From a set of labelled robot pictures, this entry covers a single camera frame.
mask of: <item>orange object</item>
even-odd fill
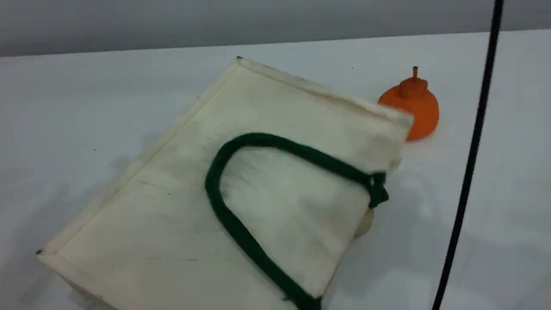
[[[380,104],[404,110],[415,116],[408,136],[410,141],[430,135],[438,125],[438,101],[428,90],[428,85],[426,80],[417,77],[417,67],[413,67],[413,77],[392,87],[379,99]]]

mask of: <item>green rope handle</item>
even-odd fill
[[[291,277],[279,268],[241,221],[231,212],[220,192],[220,179],[231,156],[243,147],[274,147],[301,157],[320,168],[328,170],[345,179],[361,184],[369,193],[370,208],[388,200],[388,194],[383,187],[384,173],[366,174],[339,159],[331,157],[309,146],[301,145],[282,137],[267,133],[247,133],[222,146],[214,157],[205,180],[205,189],[216,217],[228,231],[234,241],[245,254],[255,262],[264,273],[279,286],[286,298],[291,300],[299,310],[320,310],[321,297],[312,297],[300,287]]]

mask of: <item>small round object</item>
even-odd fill
[[[413,77],[392,87],[379,99],[382,105],[413,114],[415,120],[408,135],[409,141],[430,135],[438,125],[438,101],[428,90],[428,85],[426,80],[417,77],[417,67],[413,67]]]
[[[358,229],[356,229],[354,238],[359,238],[369,231],[369,229],[371,228],[371,224],[373,224],[373,216],[373,209],[368,208],[367,212],[364,215],[364,218],[361,219]]]

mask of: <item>black cable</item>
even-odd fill
[[[469,199],[469,192],[471,190],[471,182],[473,180],[474,165],[477,161],[478,146],[480,145],[480,137],[482,135],[482,127],[484,125],[484,115],[486,114],[486,106],[488,105],[491,74],[494,69],[495,50],[498,45],[501,15],[503,13],[503,1],[504,0],[495,0],[494,3],[494,13],[491,19],[488,53],[486,55],[486,65],[484,66],[484,76],[482,78],[482,88],[480,90],[480,101],[478,103],[477,117],[476,121],[474,122],[471,149],[469,150],[467,166],[465,167],[463,185],[461,186],[461,194],[459,197],[459,204],[457,206],[457,214],[455,215],[455,223],[453,223],[453,230],[451,232],[450,244],[448,246],[448,251],[446,254],[446,261],[444,262],[442,275],[440,277],[440,283],[438,284],[438,290],[436,292],[436,296],[434,297],[433,310],[440,309],[440,305],[442,304],[444,292],[446,291],[446,285],[450,277],[453,256],[455,255],[457,242],[459,241],[459,235],[461,233],[461,226],[463,224],[463,218],[465,216],[465,209],[467,208],[467,201]]]

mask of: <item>white table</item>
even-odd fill
[[[456,212],[488,34],[0,58],[0,308],[88,306],[34,252],[235,55],[376,100],[411,67],[440,102],[329,292],[330,309],[427,309]],[[551,31],[502,33],[443,309],[548,309]]]

